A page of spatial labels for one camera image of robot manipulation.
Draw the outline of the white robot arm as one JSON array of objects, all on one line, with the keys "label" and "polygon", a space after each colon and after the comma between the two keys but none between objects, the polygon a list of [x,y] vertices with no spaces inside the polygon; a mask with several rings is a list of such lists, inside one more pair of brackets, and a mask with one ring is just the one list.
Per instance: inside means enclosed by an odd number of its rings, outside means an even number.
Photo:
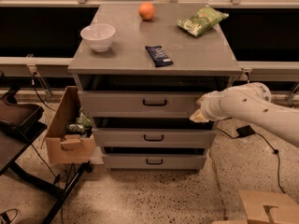
[{"label": "white robot arm", "polygon": [[260,82],[212,91],[196,101],[193,122],[240,119],[253,123],[299,147],[299,110],[271,102],[270,90]]}]

